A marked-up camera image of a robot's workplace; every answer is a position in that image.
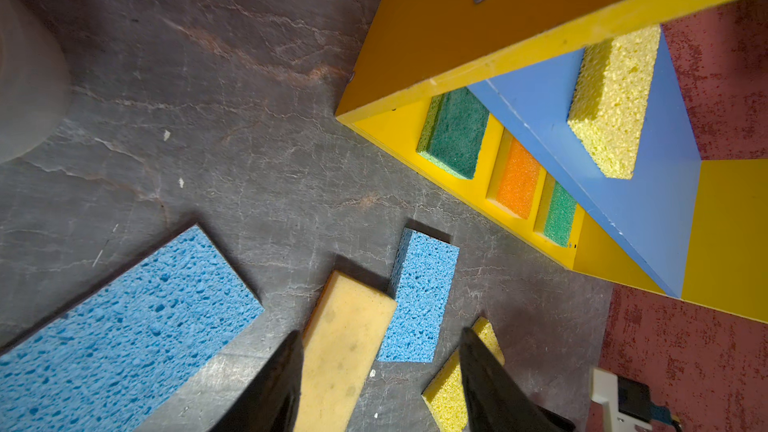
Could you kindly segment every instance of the green sponge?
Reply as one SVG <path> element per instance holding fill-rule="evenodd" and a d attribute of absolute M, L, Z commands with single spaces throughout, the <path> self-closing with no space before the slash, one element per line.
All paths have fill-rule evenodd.
<path fill-rule="evenodd" d="M 576 201 L 554 177 L 547 174 L 538 205 L 534 232 L 561 247 L 568 246 L 574 224 Z"/>
<path fill-rule="evenodd" d="M 454 177 L 474 178 L 489 116 L 466 87 L 435 96 L 416 151 Z"/>

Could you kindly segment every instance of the bright yellow sponge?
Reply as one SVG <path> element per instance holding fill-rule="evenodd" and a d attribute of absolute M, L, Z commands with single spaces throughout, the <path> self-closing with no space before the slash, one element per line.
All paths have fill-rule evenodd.
<path fill-rule="evenodd" d="M 632 178 L 660 36 L 654 25 L 584 52 L 568 125 L 606 177 Z"/>
<path fill-rule="evenodd" d="M 504 354 L 498 346 L 491 322 L 480 317 L 472 330 L 480 337 L 485 347 L 491 351 L 501 365 Z M 458 365 L 458 350 L 455 350 L 445 365 L 424 390 L 422 398 L 437 422 L 440 432 L 462 432 L 467 427 L 467 405 L 464 401 L 462 370 Z"/>

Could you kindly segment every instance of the white cylindrical object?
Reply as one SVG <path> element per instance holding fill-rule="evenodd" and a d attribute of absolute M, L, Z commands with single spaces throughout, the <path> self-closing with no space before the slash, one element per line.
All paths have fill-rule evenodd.
<path fill-rule="evenodd" d="M 53 35 L 18 0 L 0 0 L 0 163 L 50 136 L 69 95 L 67 63 Z"/>

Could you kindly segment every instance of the yellow panel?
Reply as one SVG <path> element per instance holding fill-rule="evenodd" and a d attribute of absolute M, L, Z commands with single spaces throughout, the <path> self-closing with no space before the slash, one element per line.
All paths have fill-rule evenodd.
<path fill-rule="evenodd" d="M 499 207 L 486 200 L 485 195 L 496 160 L 499 143 L 502 140 L 504 126 L 491 116 L 488 120 L 488 128 L 485 130 L 478 166 L 475 177 L 465 180 L 451 176 L 446 171 L 437 167 L 426 158 L 416 153 L 416 145 L 421 135 L 424 121 L 427 117 L 430 98 L 414 102 L 397 110 L 390 110 L 351 124 L 351 128 L 360 135 L 377 144 L 379 147 L 403 161 L 406 165 L 416 170 L 419 174 L 429 178 L 435 184 L 463 200 L 467 205 L 490 218 L 500 226 L 517 235 L 528 244 L 534 246 L 543 254 L 559 262 L 567 268 L 573 266 L 575 245 L 578 244 L 581 231 L 581 221 L 584 210 L 576 207 L 574 225 L 571 229 L 571 247 L 563 248 L 550 241 L 533 234 L 533 225 L 536 214 L 532 213 L 528 219 L 516 218 Z M 539 184 L 536 187 L 533 210 L 538 209 L 538 202 L 542 196 L 544 177 L 541 174 Z"/>
<path fill-rule="evenodd" d="M 584 214 L 573 269 L 582 274 L 664 295 L 656 282 L 587 213 Z"/>
<path fill-rule="evenodd" d="M 730 0 L 382 0 L 345 124 Z"/>
<path fill-rule="evenodd" d="M 683 300 L 768 322 L 768 159 L 705 160 Z"/>

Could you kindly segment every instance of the large blue sponge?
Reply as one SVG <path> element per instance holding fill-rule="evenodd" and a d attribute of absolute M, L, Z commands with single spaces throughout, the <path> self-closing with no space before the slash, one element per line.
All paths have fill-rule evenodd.
<path fill-rule="evenodd" d="M 379 349 L 382 362 L 432 362 L 456 270 L 458 247 L 407 228 L 389 282 L 397 309 Z"/>
<path fill-rule="evenodd" d="M 0 357 L 0 429 L 132 430 L 263 311 L 194 226 Z"/>

